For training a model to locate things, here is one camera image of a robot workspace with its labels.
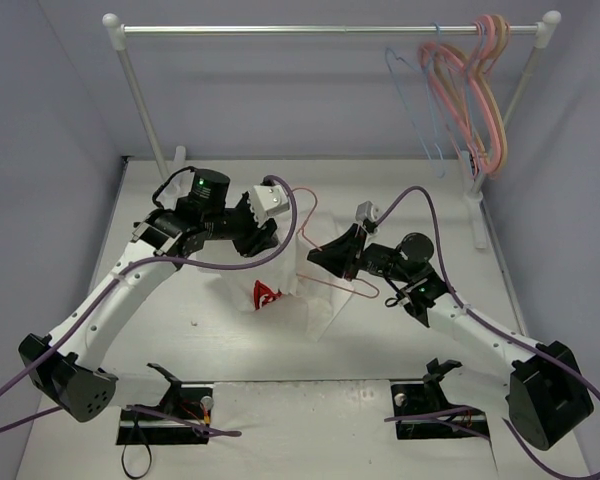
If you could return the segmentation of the white t-shirt red print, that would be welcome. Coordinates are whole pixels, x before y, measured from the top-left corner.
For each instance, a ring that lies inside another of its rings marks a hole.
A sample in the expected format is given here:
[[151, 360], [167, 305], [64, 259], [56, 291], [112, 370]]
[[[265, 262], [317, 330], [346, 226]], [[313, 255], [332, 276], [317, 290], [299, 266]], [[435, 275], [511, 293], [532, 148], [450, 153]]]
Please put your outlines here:
[[352, 287], [309, 262], [314, 244], [323, 245], [342, 234], [331, 211], [298, 214], [306, 237], [294, 237], [284, 252], [252, 269], [219, 271], [220, 284], [233, 308], [251, 317], [304, 333], [317, 342], [353, 296]]

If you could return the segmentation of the pink wire hanger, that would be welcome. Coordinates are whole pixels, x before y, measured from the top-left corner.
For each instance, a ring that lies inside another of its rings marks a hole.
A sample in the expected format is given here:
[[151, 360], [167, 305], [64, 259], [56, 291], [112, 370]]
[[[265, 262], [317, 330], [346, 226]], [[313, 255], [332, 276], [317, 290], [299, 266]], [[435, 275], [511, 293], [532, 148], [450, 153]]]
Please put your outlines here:
[[306, 242], [312, 246], [307, 255], [310, 263], [320, 266], [336, 278], [352, 282], [357, 280], [357, 274], [361, 269], [365, 244], [369, 235], [377, 231], [377, 222], [373, 219], [375, 207], [370, 203], [360, 204], [362, 213], [357, 213], [357, 222], [340, 237], [319, 246], [306, 235], [306, 227], [318, 206], [318, 197], [315, 192], [307, 187], [295, 187], [293, 193], [306, 191], [314, 199], [314, 205], [309, 210], [305, 220], [297, 230]]

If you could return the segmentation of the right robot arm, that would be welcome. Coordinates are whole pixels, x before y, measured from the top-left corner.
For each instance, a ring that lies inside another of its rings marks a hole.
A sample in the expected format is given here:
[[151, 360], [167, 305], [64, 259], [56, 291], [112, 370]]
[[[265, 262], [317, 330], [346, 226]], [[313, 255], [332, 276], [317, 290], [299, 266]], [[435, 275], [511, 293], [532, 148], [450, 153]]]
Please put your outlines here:
[[388, 247], [368, 242], [363, 227], [352, 225], [312, 249], [308, 260], [340, 279], [360, 272], [383, 279], [395, 292], [393, 304], [485, 360], [488, 373], [456, 360], [429, 362], [422, 388], [429, 409], [467, 405], [496, 413], [526, 444], [551, 449], [594, 410], [575, 355], [559, 341], [545, 345], [481, 317], [438, 274], [433, 256], [434, 244], [422, 233]]

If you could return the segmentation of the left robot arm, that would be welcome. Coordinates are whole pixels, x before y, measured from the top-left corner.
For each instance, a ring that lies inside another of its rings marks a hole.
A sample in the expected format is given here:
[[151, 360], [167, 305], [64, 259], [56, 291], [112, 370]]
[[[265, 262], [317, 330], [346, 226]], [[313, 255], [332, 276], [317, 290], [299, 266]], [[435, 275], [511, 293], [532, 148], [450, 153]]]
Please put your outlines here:
[[[93, 420], [109, 406], [144, 407], [155, 418], [171, 418], [179, 409], [175, 378], [160, 365], [151, 369], [162, 380], [121, 375], [103, 369], [114, 340], [147, 298], [183, 266], [241, 271], [265, 265], [289, 241], [278, 236], [277, 216], [297, 213], [288, 185], [269, 175], [229, 207], [230, 178], [218, 171], [191, 167], [190, 187], [172, 206], [153, 194], [153, 210], [138, 223], [123, 253], [105, 278], [73, 312], [48, 334], [30, 334], [18, 352], [24, 372], [46, 397], [78, 422]], [[210, 242], [229, 242], [236, 263], [194, 259]]]

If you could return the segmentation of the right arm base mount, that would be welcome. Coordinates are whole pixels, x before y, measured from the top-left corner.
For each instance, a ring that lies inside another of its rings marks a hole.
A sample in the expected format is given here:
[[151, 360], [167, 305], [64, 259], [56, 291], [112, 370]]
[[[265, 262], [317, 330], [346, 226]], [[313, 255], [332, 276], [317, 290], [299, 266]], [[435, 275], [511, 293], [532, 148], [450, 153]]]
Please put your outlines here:
[[442, 391], [445, 376], [461, 366], [456, 360], [440, 363], [434, 359], [426, 365], [421, 380], [391, 383], [392, 417], [398, 417], [392, 420], [397, 440], [490, 440], [486, 415], [473, 407], [462, 410]]

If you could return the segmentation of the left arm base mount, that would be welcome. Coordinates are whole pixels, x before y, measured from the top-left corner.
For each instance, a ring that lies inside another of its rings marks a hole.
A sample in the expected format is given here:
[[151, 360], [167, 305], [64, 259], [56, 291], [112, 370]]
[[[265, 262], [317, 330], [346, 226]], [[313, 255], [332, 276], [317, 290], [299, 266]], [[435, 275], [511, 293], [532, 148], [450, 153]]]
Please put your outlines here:
[[142, 412], [122, 410], [116, 444], [118, 446], [190, 446], [207, 445], [212, 434], [214, 384], [179, 379], [157, 363], [147, 366], [158, 372], [168, 388], [153, 405], [144, 403]]

